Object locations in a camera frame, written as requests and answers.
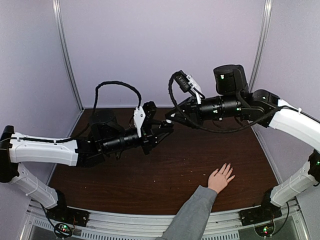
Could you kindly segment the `grey sleeved forearm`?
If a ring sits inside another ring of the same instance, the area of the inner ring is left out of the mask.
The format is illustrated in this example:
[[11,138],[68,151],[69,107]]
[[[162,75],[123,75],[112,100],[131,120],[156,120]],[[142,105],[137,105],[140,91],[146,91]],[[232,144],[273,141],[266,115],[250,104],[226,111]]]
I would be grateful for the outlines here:
[[218,193],[198,186],[157,240],[200,240],[204,235]]

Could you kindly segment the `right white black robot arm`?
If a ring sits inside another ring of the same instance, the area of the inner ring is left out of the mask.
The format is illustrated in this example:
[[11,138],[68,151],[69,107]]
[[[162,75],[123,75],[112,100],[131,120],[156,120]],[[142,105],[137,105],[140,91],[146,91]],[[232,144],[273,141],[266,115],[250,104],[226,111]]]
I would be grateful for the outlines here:
[[[175,72],[168,83],[174,108],[166,118],[190,128],[220,134],[236,133],[258,124],[287,133],[313,147],[313,153],[300,170],[264,194],[256,216],[266,221],[287,201],[319,184],[320,122],[267,90],[249,92],[242,65],[222,65],[216,67],[213,74],[218,96],[205,97],[191,75],[182,70]],[[203,126],[204,121],[224,118],[240,118],[249,124],[229,130]]]

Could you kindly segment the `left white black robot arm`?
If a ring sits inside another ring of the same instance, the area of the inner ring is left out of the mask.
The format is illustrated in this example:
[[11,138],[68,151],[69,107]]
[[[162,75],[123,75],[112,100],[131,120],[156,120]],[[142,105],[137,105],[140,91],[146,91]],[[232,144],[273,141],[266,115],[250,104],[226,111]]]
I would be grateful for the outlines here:
[[42,204],[61,222],[72,218],[64,194],[50,188],[32,175],[24,162],[56,163],[90,168],[114,154],[117,159],[125,150],[141,147],[144,154],[173,132],[171,120],[155,120],[156,111],[139,107],[133,112],[133,127],[123,128],[115,113],[101,110],[89,118],[90,133],[80,138],[39,138],[14,131],[7,125],[0,138],[0,181],[17,184],[26,196]]

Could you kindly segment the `person's bare hand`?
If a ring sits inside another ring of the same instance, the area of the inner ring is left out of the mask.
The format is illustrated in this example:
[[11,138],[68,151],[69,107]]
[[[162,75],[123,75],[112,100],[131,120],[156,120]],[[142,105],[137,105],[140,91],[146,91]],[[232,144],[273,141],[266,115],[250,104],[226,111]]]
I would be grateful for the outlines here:
[[225,163],[220,169],[216,169],[210,174],[207,187],[219,194],[236,177],[232,173],[231,163]]

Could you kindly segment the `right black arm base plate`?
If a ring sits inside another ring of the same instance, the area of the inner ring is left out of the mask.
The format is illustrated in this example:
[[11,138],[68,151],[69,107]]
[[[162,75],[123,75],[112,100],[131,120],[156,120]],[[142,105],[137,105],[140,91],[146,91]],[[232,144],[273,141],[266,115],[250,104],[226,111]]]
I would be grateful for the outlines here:
[[281,217],[282,211],[279,207],[254,207],[241,210],[239,212],[239,217],[242,226],[255,225],[262,222],[271,221],[274,218]]

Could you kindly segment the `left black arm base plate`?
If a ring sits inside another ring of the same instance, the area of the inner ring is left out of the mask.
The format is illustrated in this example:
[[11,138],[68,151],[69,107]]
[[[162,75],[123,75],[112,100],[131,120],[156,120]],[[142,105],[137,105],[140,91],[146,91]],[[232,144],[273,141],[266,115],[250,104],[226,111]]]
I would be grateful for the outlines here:
[[58,213],[57,211],[53,211],[49,209],[47,211],[47,216],[55,220],[56,222],[71,224],[80,227],[86,227],[89,220],[90,213],[85,210],[75,209],[75,208],[67,208],[65,213]]

